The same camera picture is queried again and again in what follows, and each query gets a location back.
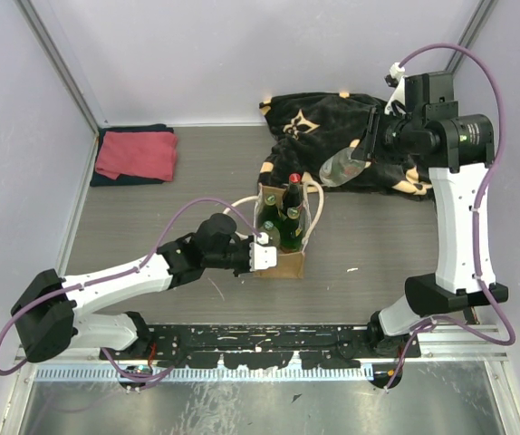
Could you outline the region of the clear bottle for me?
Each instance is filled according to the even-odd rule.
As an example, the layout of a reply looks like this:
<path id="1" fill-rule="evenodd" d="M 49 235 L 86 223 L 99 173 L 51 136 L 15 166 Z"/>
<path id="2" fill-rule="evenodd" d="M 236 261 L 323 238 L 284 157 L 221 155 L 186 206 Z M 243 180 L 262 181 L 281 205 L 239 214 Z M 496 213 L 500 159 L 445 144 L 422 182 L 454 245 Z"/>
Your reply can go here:
<path id="1" fill-rule="evenodd" d="M 259 228 L 261 233 L 268 236 L 268 244 L 279 248 L 281 245 L 280 231 L 272 220 L 266 220 Z"/>
<path id="2" fill-rule="evenodd" d="M 336 152 L 321 166 L 319 177 L 328 188 L 337 188 L 361 175 L 367 165 L 367 153 L 358 147 L 346 147 Z"/>

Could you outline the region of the green bottle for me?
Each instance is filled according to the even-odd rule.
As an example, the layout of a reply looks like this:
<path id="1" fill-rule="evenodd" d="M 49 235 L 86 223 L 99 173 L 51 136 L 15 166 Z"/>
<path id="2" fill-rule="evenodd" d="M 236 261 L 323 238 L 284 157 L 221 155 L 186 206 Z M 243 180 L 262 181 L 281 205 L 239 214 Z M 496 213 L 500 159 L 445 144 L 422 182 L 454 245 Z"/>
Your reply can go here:
<path id="1" fill-rule="evenodd" d="M 304 217 L 302 207 L 291 207 L 286 210 L 282 222 L 280 237 L 281 248 L 285 252 L 296 252 L 302 247 L 304 235 Z"/>
<path id="2" fill-rule="evenodd" d="M 278 206 L 277 196 L 273 193 L 263 195 L 263 203 L 257 223 L 261 227 L 265 222 L 271 222 L 277 229 L 282 225 L 281 209 Z"/>

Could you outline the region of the brown canvas bag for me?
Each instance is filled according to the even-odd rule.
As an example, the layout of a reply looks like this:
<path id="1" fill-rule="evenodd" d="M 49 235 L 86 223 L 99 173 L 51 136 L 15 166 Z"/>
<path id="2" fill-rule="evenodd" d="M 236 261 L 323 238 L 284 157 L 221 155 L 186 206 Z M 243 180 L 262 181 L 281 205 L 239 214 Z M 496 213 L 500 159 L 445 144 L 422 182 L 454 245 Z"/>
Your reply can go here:
<path id="1" fill-rule="evenodd" d="M 278 203 L 281 203 L 282 195 L 284 194 L 283 188 L 269 187 L 261 184 L 259 184 L 258 187 L 259 192 L 257 194 L 238 199 L 231 204 L 231 208 L 225 208 L 223 213 L 229 214 L 233 208 L 237 208 L 242 204 L 252 202 L 255 205 L 254 222 L 256 222 L 260 214 L 260 207 L 264 194 L 274 194 Z M 270 267 L 265 270 L 255 271 L 254 275 L 256 277 L 283 279 L 301 279 L 304 277 L 305 251 L 308 247 L 311 234 L 318 224 L 323 212 L 324 193 L 321 185 L 314 181 L 307 173 L 305 173 L 304 177 L 302 178 L 301 187 L 303 188 L 303 205 L 305 209 L 303 218 L 307 226 L 305 235 L 302 239 L 302 245 L 299 250 L 289 253 L 285 253 L 281 248 L 278 248 L 277 264 L 274 267 Z M 314 214 L 312 214 L 310 205 L 308 203 L 308 195 L 310 193 L 318 194 L 318 206 Z"/>

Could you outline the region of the cola glass bottle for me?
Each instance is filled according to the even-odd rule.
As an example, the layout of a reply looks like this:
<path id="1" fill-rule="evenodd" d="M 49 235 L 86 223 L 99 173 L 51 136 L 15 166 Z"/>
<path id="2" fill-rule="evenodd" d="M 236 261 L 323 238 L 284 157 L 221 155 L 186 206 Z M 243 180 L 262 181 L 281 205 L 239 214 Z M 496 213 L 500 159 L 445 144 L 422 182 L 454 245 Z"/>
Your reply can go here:
<path id="1" fill-rule="evenodd" d="M 292 173 L 289 176 L 289 183 L 283 194 L 283 212 L 287 218 L 298 218 L 302 210 L 302 177 L 298 173 Z"/>

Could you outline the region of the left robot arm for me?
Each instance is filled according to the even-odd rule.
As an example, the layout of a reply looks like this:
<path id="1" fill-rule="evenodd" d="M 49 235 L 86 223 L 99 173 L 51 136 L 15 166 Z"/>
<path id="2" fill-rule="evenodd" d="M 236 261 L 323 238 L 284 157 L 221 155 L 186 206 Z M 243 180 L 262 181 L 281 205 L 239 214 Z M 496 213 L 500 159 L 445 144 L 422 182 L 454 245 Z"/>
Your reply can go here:
<path id="1" fill-rule="evenodd" d="M 102 314 L 132 297 L 155 294 L 198 280 L 207 269 L 236 276 L 255 268 L 264 238 L 240 237 L 236 222 L 216 213 L 195 232 L 159 246 L 151 256 L 87 275 L 37 274 L 11 310 L 26 360 L 41 363 L 74 348 L 108 348 L 131 359 L 146 356 L 150 331 L 140 314 Z"/>

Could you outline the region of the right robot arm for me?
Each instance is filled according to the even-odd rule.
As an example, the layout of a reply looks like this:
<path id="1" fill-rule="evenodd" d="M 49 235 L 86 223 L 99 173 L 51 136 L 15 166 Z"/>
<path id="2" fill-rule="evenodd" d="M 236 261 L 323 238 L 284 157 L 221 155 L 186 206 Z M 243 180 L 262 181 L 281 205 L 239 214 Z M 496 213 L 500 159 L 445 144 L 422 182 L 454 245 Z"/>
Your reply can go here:
<path id="1" fill-rule="evenodd" d="M 466 308 L 504 303 L 506 285 L 489 261 L 487 189 L 495 160 L 494 129 L 483 114 L 462 116 L 449 72 L 391 72 L 384 111 L 372 110 L 360 154 L 377 161 L 416 157 L 429 170 L 438 218 L 438 265 L 408 278 L 404 295 L 375 312 L 367 344 L 379 357 L 431 320 Z"/>

